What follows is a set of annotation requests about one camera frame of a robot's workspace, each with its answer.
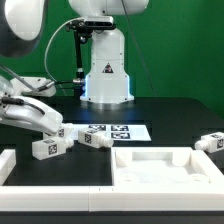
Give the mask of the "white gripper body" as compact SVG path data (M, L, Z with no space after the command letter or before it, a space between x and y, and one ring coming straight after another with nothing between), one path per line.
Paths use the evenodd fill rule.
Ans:
M44 77L13 78L0 76L0 124L55 134L63 116L34 96L50 97L56 93L51 80Z

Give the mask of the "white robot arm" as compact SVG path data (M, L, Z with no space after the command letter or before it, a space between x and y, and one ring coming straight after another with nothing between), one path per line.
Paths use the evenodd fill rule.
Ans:
M38 45L44 29L50 0L0 0L0 57L21 58ZM74 32L74 47L79 88L84 104L116 108L134 100L130 78L124 68L125 37L114 18L143 12L149 0L67 0L78 14L64 23ZM54 134L62 115L22 94L24 88L37 94L34 87L18 74L15 85L7 81L0 89L0 123Z

